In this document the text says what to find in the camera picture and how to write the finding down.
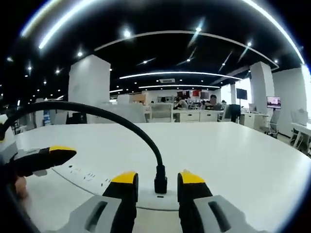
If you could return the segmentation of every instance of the white column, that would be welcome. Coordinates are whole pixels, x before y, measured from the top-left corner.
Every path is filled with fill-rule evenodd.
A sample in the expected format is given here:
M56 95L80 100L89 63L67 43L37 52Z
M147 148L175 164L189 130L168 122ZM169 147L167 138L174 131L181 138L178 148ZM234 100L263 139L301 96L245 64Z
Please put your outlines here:
M71 66L68 101L98 106L102 102L109 102L109 91L110 63L90 55ZM94 120L94 116L87 115L88 123L95 123Z
M231 84L230 88L231 88L231 104L236 104L237 90L235 89L235 84Z
M253 64L250 70L253 100L257 112L272 115L273 110L267 109L267 96L275 96L271 68L263 62L258 62Z
M44 101L43 98L38 98L35 100L36 103L43 102L43 101ZM44 119L43 111L36 111L36 113L35 113L35 125L37 128L43 126L43 119Z

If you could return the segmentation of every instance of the black ceiling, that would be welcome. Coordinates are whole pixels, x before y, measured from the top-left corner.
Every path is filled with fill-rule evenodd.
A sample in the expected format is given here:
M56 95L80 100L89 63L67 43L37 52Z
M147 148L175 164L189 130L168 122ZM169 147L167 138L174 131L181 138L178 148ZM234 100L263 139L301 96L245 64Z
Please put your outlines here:
M36 26L30 36L20 38L18 32L26 18L42 4L43 1L20 1L21 6L12 6L12 13L7 18L11 27L7 30L7 53L4 57L4 72L1 75L0 92L3 93L1 104L16 104L21 100L26 104L30 99L50 98L66 95L68 90L70 66L89 54L106 60L111 64L111 90L120 88L128 92L139 91L138 86L156 85L157 79L175 78L176 84L209 85L219 79L215 76L202 75L162 75L143 76L119 80L119 77L154 72L154 71L198 71L216 74L228 74L241 67L249 67L258 61L263 61L276 68L271 61L248 50L241 58L245 48L226 40L199 35L189 45L193 34L163 33L141 36L124 40L94 51L97 47L122 38L122 31L127 27L133 34L157 32L166 30L195 31L202 22L202 32L222 36L242 44L252 41L252 48L271 60L279 60L279 69L299 67L300 60L284 36L266 18L250 8L242 0L209 0L209 1L97 1L83 14L78 14L60 29L56 36L43 49L38 45L43 35L51 28L65 11L78 1L61 1ZM291 8L279 5L273 1L275 9L270 12L280 12L275 17L285 22L294 31L297 44L302 53L303 34L295 28L301 22L301 14L291 3ZM289 9L295 14L296 20L287 18ZM222 63L229 56L225 66ZM237 77L248 77L243 72ZM217 86L228 84L232 80L218 83Z

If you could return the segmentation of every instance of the wall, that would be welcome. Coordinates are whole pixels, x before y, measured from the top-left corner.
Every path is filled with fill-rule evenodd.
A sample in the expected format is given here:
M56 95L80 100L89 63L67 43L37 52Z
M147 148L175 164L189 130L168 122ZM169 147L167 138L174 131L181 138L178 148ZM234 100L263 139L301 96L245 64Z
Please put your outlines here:
M273 73L275 95L281 97L281 113L278 120L279 132L292 135L291 111L306 110L307 95L301 68Z

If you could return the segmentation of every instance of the white desk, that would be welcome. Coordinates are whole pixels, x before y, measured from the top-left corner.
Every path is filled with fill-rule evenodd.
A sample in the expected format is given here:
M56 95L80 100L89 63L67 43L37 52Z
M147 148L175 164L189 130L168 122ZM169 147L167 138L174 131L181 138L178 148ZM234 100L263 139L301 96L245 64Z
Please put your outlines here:
M232 122L137 125L154 140L162 154L169 191L177 190L177 173L188 169L204 178L214 195L222 195L242 210L247 222L258 230L275 232L304 197L310 159L272 137ZM139 173L139 189L153 189L155 156L138 136L120 125L54 125L18 134L16 138L23 149L55 144L76 148L77 155L63 167L76 164L99 177L135 170ZM27 181L32 200L27 209L33 222L41 224L40 229L46 229L46 225L53 229L61 227L70 211L89 197L82 189L49 175L29 177ZM151 223L154 213L165 216L149 211L149 215L138 217ZM177 227L178 213L173 212L171 217ZM156 223L161 227L166 224L160 220Z
M298 141L299 141L299 138L301 136L302 133L308 135L308 136L311 136L311 124L307 123L306 126L304 125L301 125L301 124L297 124L297 123L292 123L292 126L295 130L298 131L298 135L297 135L297 138L295 140L295 143L294 143L294 148L297 147L297 144L298 144Z

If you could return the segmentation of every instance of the person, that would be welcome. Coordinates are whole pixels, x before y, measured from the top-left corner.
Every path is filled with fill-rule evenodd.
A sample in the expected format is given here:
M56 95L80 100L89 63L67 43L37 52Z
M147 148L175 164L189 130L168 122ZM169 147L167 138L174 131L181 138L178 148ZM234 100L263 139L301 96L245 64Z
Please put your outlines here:
M185 101L185 97L180 96L178 99L179 99L178 105L177 105L176 107L174 107L174 109L177 109L177 108L185 108L185 109L188 109L188 104L187 104L187 102Z
M205 102L205 110L212 110L216 103L217 97L215 95L211 95L209 101Z

